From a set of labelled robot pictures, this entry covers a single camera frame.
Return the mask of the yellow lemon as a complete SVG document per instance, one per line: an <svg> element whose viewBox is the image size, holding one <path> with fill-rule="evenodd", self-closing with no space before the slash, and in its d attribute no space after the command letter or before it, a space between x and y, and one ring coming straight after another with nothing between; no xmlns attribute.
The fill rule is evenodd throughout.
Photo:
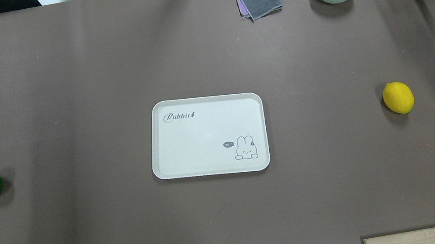
<svg viewBox="0 0 435 244"><path fill-rule="evenodd" d="M405 83L391 82L385 84L383 102L393 112L408 114L415 104L415 96Z"/></svg>

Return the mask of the white rabbit print tray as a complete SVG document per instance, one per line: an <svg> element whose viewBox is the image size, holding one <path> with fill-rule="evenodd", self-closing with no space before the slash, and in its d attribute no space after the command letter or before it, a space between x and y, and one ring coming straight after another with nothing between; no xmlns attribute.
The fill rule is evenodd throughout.
<svg viewBox="0 0 435 244"><path fill-rule="evenodd" d="M256 172L270 164L255 93L164 100L151 115L152 170L160 179Z"/></svg>

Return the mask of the grey folded cloth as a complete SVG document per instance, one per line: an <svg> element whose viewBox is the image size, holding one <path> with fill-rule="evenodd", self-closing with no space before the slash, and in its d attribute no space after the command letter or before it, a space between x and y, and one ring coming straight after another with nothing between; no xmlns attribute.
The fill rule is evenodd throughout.
<svg viewBox="0 0 435 244"><path fill-rule="evenodd" d="M240 16L256 21L270 13L282 10L280 0L236 0Z"/></svg>

